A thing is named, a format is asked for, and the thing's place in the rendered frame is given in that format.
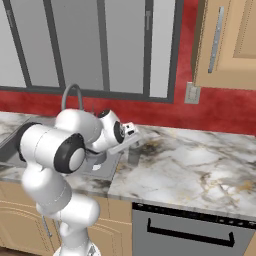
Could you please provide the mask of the grey framed window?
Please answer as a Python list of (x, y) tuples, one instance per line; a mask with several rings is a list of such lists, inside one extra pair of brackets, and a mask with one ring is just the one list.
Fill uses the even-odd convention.
[(172, 102), (184, 0), (0, 0), (0, 90)]

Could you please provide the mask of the grey wall socket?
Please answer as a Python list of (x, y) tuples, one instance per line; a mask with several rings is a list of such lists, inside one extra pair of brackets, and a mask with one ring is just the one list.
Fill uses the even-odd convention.
[(196, 87), (192, 82), (188, 82), (186, 84), (186, 92), (185, 92), (185, 104), (198, 104), (200, 100), (200, 87)]

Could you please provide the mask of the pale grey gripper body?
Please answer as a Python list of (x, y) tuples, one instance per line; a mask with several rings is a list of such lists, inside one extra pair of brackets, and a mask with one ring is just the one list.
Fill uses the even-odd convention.
[(126, 149), (127, 147), (133, 145), (134, 143), (136, 143), (137, 141), (139, 141), (141, 139), (141, 135), (139, 132), (136, 132), (136, 133), (133, 133), (132, 135), (127, 135), (124, 139), (124, 141), (113, 147), (113, 148), (110, 148), (108, 150), (108, 152), (111, 154), (111, 155), (114, 155), (114, 154), (117, 154), (121, 151), (123, 151), (124, 149)]

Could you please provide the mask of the grey dishwasher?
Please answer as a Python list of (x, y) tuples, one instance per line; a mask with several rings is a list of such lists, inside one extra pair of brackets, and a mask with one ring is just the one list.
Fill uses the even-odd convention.
[[(226, 247), (149, 233), (148, 219), (154, 227), (225, 240), (232, 232), (235, 245)], [(256, 223), (247, 220), (132, 204), (133, 256), (243, 256), (255, 232)]]

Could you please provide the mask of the grey steel sink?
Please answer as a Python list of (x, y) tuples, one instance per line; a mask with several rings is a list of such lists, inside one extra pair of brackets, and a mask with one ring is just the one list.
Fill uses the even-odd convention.
[[(29, 123), (29, 122), (38, 122), (46, 126), (53, 126), (55, 122), (55, 118), (34, 116), (26, 120), (26, 123)], [(0, 162), (5, 163), (7, 166), (25, 168), (26, 163), (20, 160), (19, 154), (15, 148), (16, 132), (17, 132), (17, 129), (14, 129), (14, 131), (0, 143)], [(104, 163), (101, 164), (101, 167), (98, 170), (88, 172), (88, 168), (85, 168), (82, 171), (82, 174), (90, 176), (95, 179), (111, 181), (115, 174), (116, 167), (118, 165), (120, 157), (121, 157), (120, 153), (115, 155), (107, 154), (107, 159), (105, 160)]]

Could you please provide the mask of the clear glass cup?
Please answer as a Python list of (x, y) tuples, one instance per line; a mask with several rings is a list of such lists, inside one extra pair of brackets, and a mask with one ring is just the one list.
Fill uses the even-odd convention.
[(134, 166), (138, 165), (140, 158), (140, 144), (135, 142), (129, 147), (128, 163)]

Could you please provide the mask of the grey curved sink tap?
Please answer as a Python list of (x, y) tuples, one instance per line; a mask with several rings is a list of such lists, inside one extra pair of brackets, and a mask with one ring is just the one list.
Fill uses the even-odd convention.
[(70, 96), (76, 96), (78, 100), (78, 109), (83, 110), (83, 97), (82, 92), (78, 84), (71, 84), (67, 86), (63, 92), (62, 99), (61, 99), (61, 109), (65, 110), (67, 106), (67, 100)]

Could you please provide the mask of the tan base cupboard door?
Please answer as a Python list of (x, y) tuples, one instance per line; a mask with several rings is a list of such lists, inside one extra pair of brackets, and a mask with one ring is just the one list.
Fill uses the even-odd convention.
[(42, 256), (54, 253), (35, 203), (18, 183), (0, 181), (0, 231), (9, 248)]

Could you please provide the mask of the tan wall cupboard door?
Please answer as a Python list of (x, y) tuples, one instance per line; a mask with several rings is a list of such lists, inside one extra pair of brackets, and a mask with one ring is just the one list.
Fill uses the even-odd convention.
[[(208, 73), (220, 6), (222, 30)], [(196, 87), (256, 90), (256, 0), (198, 0), (191, 69)]]

